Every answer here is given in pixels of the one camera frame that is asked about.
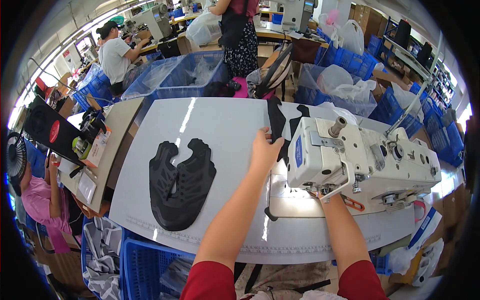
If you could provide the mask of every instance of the white t-shirt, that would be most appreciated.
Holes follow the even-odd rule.
[[[125,74],[135,67],[130,59],[123,56],[130,49],[124,40],[117,37],[106,41],[98,50],[98,60],[110,84],[123,81]]]

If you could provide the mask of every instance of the white table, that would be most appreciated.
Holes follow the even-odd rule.
[[[288,120],[300,116],[298,104],[284,102],[281,110]],[[312,117],[335,120],[330,109],[309,107]],[[156,100],[138,129],[121,169],[109,218],[121,226],[161,244],[196,253],[200,240],[223,204],[247,172],[256,130],[269,125],[265,100],[233,98],[179,98]],[[361,127],[384,131],[389,126],[364,119]],[[283,136],[290,139],[289,126]],[[169,232],[156,222],[150,205],[149,160],[158,145],[179,145],[172,164],[189,158],[187,144],[202,139],[212,149],[216,176],[204,206],[186,230]],[[250,231],[237,258],[256,264],[300,264],[334,259],[324,218],[279,218],[264,213],[270,191],[263,190]],[[410,234],[413,209],[354,216],[369,250],[377,249]]]

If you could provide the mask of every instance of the white cable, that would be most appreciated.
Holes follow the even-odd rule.
[[[80,91],[78,91],[78,90],[76,90],[76,89],[74,89],[74,88],[72,88],[72,87],[69,87],[68,85],[66,85],[66,84],[64,84],[63,82],[61,82],[60,79],[58,79],[57,77],[55,77],[55,76],[53,76],[52,74],[48,73],[48,72],[45,71],[44,69],[42,69],[42,67],[40,67],[40,65],[38,64],[37,61],[35,61],[35,59],[33,59],[33,58],[30,57],[29,60],[32,60],[32,61],[39,67],[39,69],[42,70],[43,73],[52,76],[52,77],[55,78],[60,84],[62,84],[62,85],[64,85],[64,86],[66,86],[67,88],[69,88],[69,89],[71,89],[71,90],[79,93],[80,95],[85,96],[85,97],[89,97],[89,98],[93,98],[93,99],[104,100],[104,101],[107,101],[108,103],[115,104],[115,102],[112,102],[112,101],[107,100],[107,99],[105,99],[105,98],[99,98],[99,97],[93,97],[93,96],[85,95],[85,94],[81,93]]]

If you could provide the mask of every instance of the pink fabric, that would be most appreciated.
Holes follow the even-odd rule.
[[[50,186],[41,178],[32,176],[30,184],[22,193],[22,203],[25,211],[36,222],[46,227],[54,227],[60,231],[72,234],[72,228],[68,224],[68,202],[63,189],[59,188],[61,198],[61,216],[50,218]]]
[[[65,241],[65,238],[63,238],[61,231],[53,227],[52,225],[48,225],[45,227],[47,228],[48,237],[50,238],[50,242],[52,243],[52,247],[55,250],[55,253],[70,252],[70,247]]]
[[[235,92],[234,98],[248,98],[248,87],[247,87],[247,80],[243,77],[233,77],[233,80],[237,83],[241,84],[241,88],[239,91]],[[270,99],[271,96],[275,94],[275,90],[271,91],[270,93],[266,94],[265,97],[262,99]]]
[[[247,16],[249,17],[249,21],[253,20],[253,16],[257,13],[258,1],[259,0],[247,0]],[[245,0],[231,0],[230,4],[228,5],[236,14],[241,14],[243,12],[243,4]]]

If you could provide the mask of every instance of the white sewing machine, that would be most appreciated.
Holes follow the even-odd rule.
[[[436,153],[410,142],[404,128],[386,138],[342,117],[301,118],[288,147],[286,186],[299,193],[294,201],[271,197],[270,212],[276,217],[323,217],[319,201],[328,202],[337,193],[353,215],[393,211],[429,194],[441,179]],[[305,190],[318,193],[320,200]]]
[[[167,6],[164,3],[155,5],[154,7],[133,16],[128,21],[128,27],[133,27],[134,29],[145,24],[148,27],[148,30],[150,30],[154,40],[161,40],[172,33],[172,28],[168,23],[169,18]]]
[[[305,33],[308,20],[317,7],[318,0],[275,0],[283,4],[282,29],[287,33],[298,31]]]

